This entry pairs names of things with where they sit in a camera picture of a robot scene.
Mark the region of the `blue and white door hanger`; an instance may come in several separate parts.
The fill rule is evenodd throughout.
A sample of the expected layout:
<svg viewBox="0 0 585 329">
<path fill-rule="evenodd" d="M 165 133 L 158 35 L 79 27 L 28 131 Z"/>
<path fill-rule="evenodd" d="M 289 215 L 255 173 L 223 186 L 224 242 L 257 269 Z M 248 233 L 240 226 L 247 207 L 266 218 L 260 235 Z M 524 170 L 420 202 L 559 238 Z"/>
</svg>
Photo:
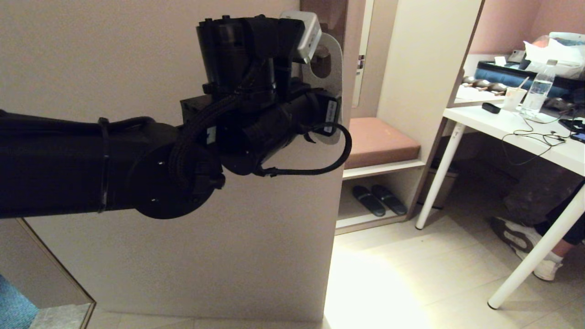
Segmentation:
<svg viewBox="0 0 585 329">
<path fill-rule="evenodd" d="M 343 124 L 343 105 L 342 105 L 342 90 L 343 90 L 343 53 L 338 41 L 328 33 L 322 33 L 318 47 L 325 48 L 330 54 L 330 73 L 326 77 L 319 77 L 311 68 L 310 64 L 301 65 L 301 76 L 305 83 L 314 88 L 324 88 L 326 91 L 334 94 L 339 98 L 338 101 L 338 118 L 335 121 L 338 124 Z"/>
</svg>

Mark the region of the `beige room door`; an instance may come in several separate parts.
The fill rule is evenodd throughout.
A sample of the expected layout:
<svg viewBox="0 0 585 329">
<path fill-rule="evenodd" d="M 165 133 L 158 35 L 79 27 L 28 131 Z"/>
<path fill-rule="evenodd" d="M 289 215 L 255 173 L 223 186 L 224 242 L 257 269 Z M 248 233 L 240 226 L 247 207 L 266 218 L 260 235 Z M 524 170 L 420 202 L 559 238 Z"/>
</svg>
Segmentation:
<svg viewBox="0 0 585 329">
<path fill-rule="evenodd" d="M 0 0 L 0 109 L 178 125 L 207 81 L 196 27 L 300 0 Z M 182 218 L 135 210 L 27 218 L 111 312 L 321 322 L 342 170 L 240 176 Z"/>
</svg>

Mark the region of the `black slipper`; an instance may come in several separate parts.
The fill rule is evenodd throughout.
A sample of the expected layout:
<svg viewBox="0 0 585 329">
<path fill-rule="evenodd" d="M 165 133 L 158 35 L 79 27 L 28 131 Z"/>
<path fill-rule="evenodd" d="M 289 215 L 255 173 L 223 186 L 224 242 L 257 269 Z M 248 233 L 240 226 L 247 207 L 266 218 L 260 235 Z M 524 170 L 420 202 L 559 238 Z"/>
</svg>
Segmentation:
<svg viewBox="0 0 585 329">
<path fill-rule="evenodd" d="M 386 208 L 369 189 L 364 186 L 353 186 L 351 191 L 353 197 L 373 215 L 376 217 L 386 215 Z"/>
<path fill-rule="evenodd" d="M 397 215 L 407 214 L 408 208 L 399 198 L 383 185 L 373 185 L 372 194 Z"/>
</svg>

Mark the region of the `white shelf bench unit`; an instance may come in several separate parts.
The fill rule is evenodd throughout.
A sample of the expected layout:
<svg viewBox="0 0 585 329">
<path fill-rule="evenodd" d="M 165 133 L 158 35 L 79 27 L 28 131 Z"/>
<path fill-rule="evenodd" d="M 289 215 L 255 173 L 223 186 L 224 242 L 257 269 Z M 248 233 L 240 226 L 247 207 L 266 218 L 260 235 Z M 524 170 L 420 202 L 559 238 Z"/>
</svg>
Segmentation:
<svg viewBox="0 0 585 329">
<path fill-rule="evenodd" d="M 420 144 L 417 159 L 343 171 L 335 234 L 410 220 L 455 98 L 484 0 L 375 0 L 364 83 L 353 118 L 378 118 Z M 376 217 L 353 186 L 383 185 L 408 208 Z"/>
</svg>

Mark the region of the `white round table leg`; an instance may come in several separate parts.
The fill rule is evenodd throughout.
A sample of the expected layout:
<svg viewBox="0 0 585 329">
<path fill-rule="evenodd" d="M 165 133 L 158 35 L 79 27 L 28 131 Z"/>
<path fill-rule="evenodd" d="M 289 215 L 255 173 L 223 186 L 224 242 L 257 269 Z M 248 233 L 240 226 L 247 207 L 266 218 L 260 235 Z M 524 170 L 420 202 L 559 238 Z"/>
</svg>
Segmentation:
<svg viewBox="0 0 585 329">
<path fill-rule="evenodd" d="M 430 215 L 430 211 L 432 210 L 432 206 L 437 198 L 439 190 L 441 189 L 441 185 L 443 184 L 443 181 L 447 176 L 448 168 L 451 165 L 456 150 L 459 147 L 465 129 L 466 125 L 463 125 L 460 122 L 455 123 L 443 157 L 436 170 L 435 178 L 432 181 L 432 184 L 426 196 L 421 212 L 418 218 L 416 219 L 415 227 L 418 230 L 422 230 L 425 227 L 426 221 Z"/>
<path fill-rule="evenodd" d="M 533 248 L 532 252 L 514 269 L 512 274 L 487 300 L 487 305 L 497 310 L 517 289 L 524 283 L 535 267 L 553 250 L 566 235 L 569 229 L 585 214 L 585 185 L 576 193 L 562 214 L 552 224 L 542 240 Z"/>
</svg>

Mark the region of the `white paper sheet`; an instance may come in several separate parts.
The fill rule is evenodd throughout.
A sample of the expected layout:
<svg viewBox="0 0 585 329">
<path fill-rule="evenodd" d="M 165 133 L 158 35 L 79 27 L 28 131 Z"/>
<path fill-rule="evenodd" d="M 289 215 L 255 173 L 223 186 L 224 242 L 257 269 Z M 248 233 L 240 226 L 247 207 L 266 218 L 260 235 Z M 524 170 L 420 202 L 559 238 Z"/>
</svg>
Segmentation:
<svg viewBox="0 0 585 329">
<path fill-rule="evenodd" d="M 499 95 L 491 91 L 480 91 L 477 88 L 460 85 L 456 92 L 454 103 L 503 101 L 504 99 L 504 95 Z"/>
</svg>

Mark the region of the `dark blue tray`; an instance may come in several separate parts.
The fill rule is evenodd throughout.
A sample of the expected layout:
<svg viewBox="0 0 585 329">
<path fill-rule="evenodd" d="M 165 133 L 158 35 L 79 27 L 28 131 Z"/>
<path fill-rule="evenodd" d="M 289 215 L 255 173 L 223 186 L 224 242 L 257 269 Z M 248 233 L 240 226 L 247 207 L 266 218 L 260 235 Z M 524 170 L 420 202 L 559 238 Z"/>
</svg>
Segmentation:
<svg viewBox="0 0 585 329">
<path fill-rule="evenodd" d="M 529 90 L 536 75 L 537 73 L 532 71 L 503 67 L 487 61 L 478 62 L 473 73 L 473 76 L 477 79 L 487 80 L 491 83 L 502 83 L 508 87 L 518 87 L 524 79 L 528 78 L 528 81 L 523 86 L 525 90 Z M 548 96 L 577 103 L 585 102 L 585 80 L 556 76 Z"/>
</svg>

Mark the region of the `white paper cup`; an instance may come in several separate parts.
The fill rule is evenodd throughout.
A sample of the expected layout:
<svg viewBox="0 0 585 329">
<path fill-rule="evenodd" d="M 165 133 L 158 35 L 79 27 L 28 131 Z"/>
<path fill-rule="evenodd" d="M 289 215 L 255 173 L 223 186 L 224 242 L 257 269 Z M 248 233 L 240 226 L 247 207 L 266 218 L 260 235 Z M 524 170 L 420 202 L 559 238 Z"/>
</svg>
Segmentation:
<svg viewBox="0 0 585 329">
<path fill-rule="evenodd" d="M 522 102 L 524 97 L 527 95 L 524 85 L 529 80 L 529 77 L 525 77 L 520 85 L 516 87 L 507 87 L 504 97 L 504 102 L 501 105 L 501 109 L 504 111 L 515 111 L 519 104 Z"/>
</svg>

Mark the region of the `white sneaker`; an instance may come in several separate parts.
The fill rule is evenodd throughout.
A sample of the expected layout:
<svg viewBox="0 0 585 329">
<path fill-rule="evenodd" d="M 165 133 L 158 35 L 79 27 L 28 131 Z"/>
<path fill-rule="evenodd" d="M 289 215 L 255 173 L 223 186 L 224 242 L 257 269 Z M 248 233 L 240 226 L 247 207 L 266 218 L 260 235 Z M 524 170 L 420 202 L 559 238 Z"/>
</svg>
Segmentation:
<svg viewBox="0 0 585 329">
<path fill-rule="evenodd" d="M 521 260 L 524 260 L 542 239 L 534 228 L 525 227 L 501 217 L 491 217 L 489 226 Z M 558 269 L 563 266 L 563 260 L 562 257 L 550 251 L 535 267 L 533 274 L 543 281 L 554 281 Z"/>
</svg>

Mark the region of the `clear plastic water bottle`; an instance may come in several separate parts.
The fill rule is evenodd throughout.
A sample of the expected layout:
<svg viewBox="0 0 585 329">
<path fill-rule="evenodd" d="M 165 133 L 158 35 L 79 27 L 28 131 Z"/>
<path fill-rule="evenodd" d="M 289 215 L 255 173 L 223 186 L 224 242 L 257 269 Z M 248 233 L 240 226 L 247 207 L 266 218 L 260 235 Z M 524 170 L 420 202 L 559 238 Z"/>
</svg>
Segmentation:
<svg viewBox="0 0 585 329">
<path fill-rule="evenodd" d="M 522 117 L 535 118 L 540 112 L 553 86 L 557 64 L 557 60 L 549 59 L 545 67 L 537 73 L 520 108 L 520 115 Z"/>
</svg>

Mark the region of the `white plastic bag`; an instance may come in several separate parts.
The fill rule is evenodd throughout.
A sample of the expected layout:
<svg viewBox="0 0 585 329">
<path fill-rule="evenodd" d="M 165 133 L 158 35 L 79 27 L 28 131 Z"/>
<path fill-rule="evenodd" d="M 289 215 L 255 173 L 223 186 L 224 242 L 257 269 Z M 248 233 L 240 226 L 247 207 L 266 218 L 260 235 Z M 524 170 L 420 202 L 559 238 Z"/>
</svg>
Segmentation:
<svg viewBox="0 0 585 329">
<path fill-rule="evenodd" d="M 524 41 L 526 71 L 539 73 L 549 60 L 556 60 L 557 77 L 585 80 L 585 40 L 570 40 L 541 36 L 532 43 Z"/>
</svg>

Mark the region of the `black smartphone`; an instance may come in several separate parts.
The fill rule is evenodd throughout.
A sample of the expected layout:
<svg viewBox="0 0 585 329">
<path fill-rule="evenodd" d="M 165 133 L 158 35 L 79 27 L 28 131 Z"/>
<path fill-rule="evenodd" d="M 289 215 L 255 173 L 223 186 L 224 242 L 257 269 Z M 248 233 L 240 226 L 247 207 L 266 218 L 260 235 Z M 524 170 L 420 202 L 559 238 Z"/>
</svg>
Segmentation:
<svg viewBox="0 0 585 329">
<path fill-rule="evenodd" d="M 585 119 L 560 119 L 558 122 L 570 131 L 570 139 L 585 144 Z"/>
</svg>

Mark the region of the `blue carpet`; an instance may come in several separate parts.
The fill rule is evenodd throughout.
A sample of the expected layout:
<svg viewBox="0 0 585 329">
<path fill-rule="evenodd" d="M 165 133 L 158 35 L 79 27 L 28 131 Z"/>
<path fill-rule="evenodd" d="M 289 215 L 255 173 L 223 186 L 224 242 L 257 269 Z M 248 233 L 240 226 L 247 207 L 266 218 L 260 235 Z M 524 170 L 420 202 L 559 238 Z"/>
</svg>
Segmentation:
<svg viewBox="0 0 585 329">
<path fill-rule="evenodd" d="M 29 329 L 38 308 L 0 275 L 0 329 Z"/>
</svg>

